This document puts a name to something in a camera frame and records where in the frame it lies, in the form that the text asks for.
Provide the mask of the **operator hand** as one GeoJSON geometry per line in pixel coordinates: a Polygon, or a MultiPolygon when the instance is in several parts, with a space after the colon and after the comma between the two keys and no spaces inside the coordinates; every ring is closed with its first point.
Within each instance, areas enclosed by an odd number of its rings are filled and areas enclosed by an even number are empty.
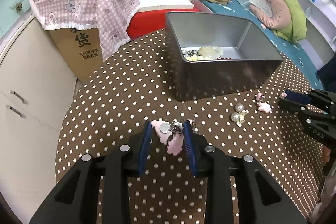
{"type": "Polygon", "coordinates": [[[331,159],[331,150],[327,148],[326,146],[322,147],[322,159],[323,159],[323,164],[325,169],[330,169],[330,167],[333,165],[331,159]]]}

